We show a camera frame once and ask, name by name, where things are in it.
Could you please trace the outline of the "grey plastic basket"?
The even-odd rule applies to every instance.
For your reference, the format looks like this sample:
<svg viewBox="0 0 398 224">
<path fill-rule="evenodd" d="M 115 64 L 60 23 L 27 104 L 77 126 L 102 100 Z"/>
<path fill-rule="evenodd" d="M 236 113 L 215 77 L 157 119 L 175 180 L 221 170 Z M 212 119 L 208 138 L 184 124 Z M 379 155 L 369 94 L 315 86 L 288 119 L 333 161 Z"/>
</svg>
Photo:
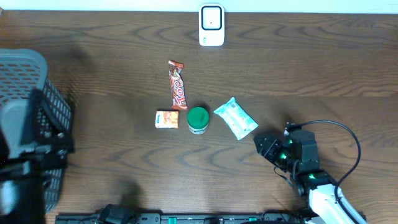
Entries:
<svg viewBox="0 0 398 224">
<path fill-rule="evenodd" d="M 53 86 L 44 57 L 30 49 L 1 49 L 1 109 L 11 101 L 26 100 L 32 90 L 42 91 L 51 102 L 56 118 L 72 135 L 73 113 L 70 105 Z M 48 170 L 45 183 L 45 213 L 58 203 L 65 169 Z"/>
</svg>

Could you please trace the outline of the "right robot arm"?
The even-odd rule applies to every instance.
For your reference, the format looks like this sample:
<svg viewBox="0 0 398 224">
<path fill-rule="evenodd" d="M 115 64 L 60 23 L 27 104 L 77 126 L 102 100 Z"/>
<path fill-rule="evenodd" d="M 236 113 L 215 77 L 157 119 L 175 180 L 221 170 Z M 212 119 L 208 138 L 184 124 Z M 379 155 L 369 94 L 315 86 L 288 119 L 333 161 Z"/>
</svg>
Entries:
<svg viewBox="0 0 398 224">
<path fill-rule="evenodd" d="M 266 138 L 258 153 L 274 169 L 289 175 L 284 179 L 308 209 L 325 223 L 366 223 L 365 218 L 347 201 L 337 181 L 320 168 L 316 141 L 281 141 Z"/>
</svg>

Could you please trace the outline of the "orange chocolate bar wrapper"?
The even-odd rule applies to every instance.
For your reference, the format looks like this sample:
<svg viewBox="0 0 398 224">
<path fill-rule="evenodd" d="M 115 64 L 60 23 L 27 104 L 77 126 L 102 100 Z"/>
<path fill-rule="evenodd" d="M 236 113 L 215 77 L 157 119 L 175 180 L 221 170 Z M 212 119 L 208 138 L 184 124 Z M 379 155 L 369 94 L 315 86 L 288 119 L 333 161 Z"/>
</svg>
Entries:
<svg viewBox="0 0 398 224">
<path fill-rule="evenodd" d="M 181 77 L 183 64 L 169 60 L 169 79 L 172 93 L 172 108 L 174 110 L 186 110 L 187 99 L 185 96 L 184 82 Z"/>
</svg>

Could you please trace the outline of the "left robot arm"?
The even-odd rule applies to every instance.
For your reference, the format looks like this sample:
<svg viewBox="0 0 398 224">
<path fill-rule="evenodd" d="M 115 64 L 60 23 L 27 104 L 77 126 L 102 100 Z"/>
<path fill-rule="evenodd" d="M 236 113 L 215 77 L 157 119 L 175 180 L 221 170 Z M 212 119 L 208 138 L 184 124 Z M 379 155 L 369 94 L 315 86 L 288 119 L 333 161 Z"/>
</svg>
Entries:
<svg viewBox="0 0 398 224">
<path fill-rule="evenodd" d="M 34 89 L 1 109 L 1 223 L 45 223 L 48 170 L 65 169 L 74 141 Z"/>
</svg>

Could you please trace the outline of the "orange snack box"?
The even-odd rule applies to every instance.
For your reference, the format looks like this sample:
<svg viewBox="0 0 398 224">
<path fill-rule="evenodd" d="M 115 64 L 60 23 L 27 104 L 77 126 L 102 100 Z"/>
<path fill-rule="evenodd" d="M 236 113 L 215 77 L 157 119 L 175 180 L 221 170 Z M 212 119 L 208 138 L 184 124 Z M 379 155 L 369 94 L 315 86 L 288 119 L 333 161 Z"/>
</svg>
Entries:
<svg viewBox="0 0 398 224">
<path fill-rule="evenodd" d="M 155 127 L 158 129 L 178 129 L 178 111 L 156 111 Z"/>
</svg>

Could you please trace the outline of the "white wet wipes pack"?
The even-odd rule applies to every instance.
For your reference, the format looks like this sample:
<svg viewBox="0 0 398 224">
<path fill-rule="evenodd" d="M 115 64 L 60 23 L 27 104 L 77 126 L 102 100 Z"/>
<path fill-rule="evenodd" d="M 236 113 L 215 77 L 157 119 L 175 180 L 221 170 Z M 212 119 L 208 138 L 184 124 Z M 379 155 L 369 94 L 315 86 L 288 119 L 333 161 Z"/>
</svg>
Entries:
<svg viewBox="0 0 398 224">
<path fill-rule="evenodd" d="M 215 109 L 214 113 L 223 118 L 238 141 L 258 127 L 258 124 L 238 104 L 235 97 Z"/>
</svg>

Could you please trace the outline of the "green lid jar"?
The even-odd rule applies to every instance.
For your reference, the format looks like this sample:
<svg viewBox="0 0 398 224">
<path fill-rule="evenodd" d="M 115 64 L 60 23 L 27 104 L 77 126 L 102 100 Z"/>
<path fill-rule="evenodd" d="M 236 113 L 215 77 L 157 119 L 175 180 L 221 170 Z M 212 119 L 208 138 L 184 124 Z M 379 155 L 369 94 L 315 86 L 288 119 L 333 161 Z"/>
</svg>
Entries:
<svg viewBox="0 0 398 224">
<path fill-rule="evenodd" d="M 209 113 L 202 107 L 194 107 L 187 114 L 188 128 L 193 134 L 203 134 L 210 122 Z"/>
</svg>

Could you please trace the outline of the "white barcode scanner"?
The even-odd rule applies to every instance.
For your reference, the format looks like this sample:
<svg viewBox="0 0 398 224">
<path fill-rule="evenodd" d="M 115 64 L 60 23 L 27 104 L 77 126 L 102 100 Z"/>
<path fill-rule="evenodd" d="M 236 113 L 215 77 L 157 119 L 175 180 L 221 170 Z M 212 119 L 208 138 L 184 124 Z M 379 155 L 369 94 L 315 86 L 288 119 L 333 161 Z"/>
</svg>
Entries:
<svg viewBox="0 0 398 224">
<path fill-rule="evenodd" d="M 224 44 L 225 16 L 220 4 L 204 4 L 199 12 L 199 44 L 204 47 L 219 47 Z"/>
</svg>

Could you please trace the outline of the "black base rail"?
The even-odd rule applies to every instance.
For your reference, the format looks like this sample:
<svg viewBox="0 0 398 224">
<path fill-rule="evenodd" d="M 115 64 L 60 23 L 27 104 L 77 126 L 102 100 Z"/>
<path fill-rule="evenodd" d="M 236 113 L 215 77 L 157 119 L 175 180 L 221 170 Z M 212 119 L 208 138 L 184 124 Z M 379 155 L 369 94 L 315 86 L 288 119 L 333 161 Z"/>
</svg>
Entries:
<svg viewBox="0 0 398 224">
<path fill-rule="evenodd" d="M 232 215 L 179 215 L 141 213 L 125 215 L 121 218 L 101 217 L 94 213 L 89 215 L 63 214 L 55 217 L 55 224 L 100 224 L 100 223 L 127 223 L 127 224 L 240 224 L 240 223 L 304 223 L 305 220 L 286 213 L 265 213 Z"/>
</svg>

